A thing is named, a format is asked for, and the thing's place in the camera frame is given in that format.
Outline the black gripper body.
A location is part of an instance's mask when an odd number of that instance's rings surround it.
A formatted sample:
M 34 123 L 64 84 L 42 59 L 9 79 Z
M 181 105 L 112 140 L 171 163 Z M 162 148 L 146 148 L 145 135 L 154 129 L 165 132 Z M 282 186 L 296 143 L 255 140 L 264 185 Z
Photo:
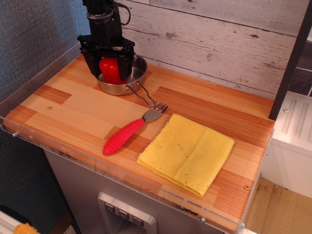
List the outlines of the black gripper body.
M 79 35 L 81 48 L 90 53 L 98 53 L 101 57 L 126 57 L 135 59 L 135 43 L 123 37 L 122 26 L 118 14 L 87 14 L 90 34 Z

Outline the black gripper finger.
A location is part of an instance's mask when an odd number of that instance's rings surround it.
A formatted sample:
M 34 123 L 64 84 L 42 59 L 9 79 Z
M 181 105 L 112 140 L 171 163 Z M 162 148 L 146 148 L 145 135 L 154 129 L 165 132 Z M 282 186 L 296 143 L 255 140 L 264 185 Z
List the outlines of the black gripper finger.
M 85 61 L 90 69 L 90 72 L 98 77 L 101 74 L 99 68 L 99 62 L 102 60 L 102 51 L 101 50 L 82 50 Z
M 117 65 L 121 81 L 125 81 L 132 73 L 133 61 L 135 60 L 135 53 L 126 53 L 118 55 Z

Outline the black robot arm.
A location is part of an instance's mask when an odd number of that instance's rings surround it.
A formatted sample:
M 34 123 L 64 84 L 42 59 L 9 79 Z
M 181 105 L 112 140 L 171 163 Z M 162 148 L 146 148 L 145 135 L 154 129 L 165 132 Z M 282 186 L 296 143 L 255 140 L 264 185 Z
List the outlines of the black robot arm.
M 84 0 L 90 35 L 79 35 L 80 51 L 91 73 L 108 84 L 125 84 L 136 60 L 135 43 L 124 38 L 122 26 L 131 20 L 130 9 L 113 0 Z

